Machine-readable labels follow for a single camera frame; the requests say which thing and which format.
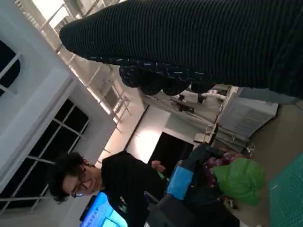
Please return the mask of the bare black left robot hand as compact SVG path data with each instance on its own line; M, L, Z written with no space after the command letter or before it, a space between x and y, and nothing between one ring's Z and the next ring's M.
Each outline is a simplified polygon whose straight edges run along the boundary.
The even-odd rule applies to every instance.
M204 163L210 158L222 158L224 151L203 143L195 148L187 159L176 166L170 177L167 194L184 201L187 205L204 206L224 196L217 183L208 181L210 171Z

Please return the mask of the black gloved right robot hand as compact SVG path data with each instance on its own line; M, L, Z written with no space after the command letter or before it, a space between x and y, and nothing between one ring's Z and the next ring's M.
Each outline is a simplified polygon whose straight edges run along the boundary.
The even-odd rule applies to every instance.
M217 84L303 97L300 0L127 0L66 24L64 47L148 96Z

